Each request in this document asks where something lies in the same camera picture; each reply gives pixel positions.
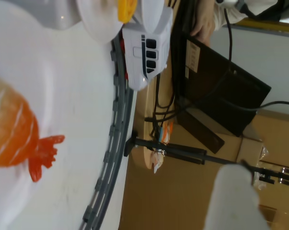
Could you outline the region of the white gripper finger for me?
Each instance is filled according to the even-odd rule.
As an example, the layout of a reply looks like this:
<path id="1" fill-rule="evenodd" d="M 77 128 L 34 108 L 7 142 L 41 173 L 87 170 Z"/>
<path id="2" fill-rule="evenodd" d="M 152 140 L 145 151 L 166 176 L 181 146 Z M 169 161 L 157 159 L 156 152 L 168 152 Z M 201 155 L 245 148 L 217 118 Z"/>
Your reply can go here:
<path id="1" fill-rule="evenodd" d="M 215 178 L 205 230 L 269 230 L 259 209 L 251 166 L 246 161 L 222 166 Z"/>

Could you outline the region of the person's bare hand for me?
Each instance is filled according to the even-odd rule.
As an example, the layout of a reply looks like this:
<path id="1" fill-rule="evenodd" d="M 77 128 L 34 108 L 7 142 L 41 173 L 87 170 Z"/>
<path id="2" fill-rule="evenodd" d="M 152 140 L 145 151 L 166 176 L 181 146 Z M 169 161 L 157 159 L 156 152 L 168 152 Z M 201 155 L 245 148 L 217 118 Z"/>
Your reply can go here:
<path id="1" fill-rule="evenodd" d="M 199 42 L 209 46 L 210 37 L 215 29 L 213 10 L 201 10 L 197 13 L 196 24 L 190 33 Z"/>

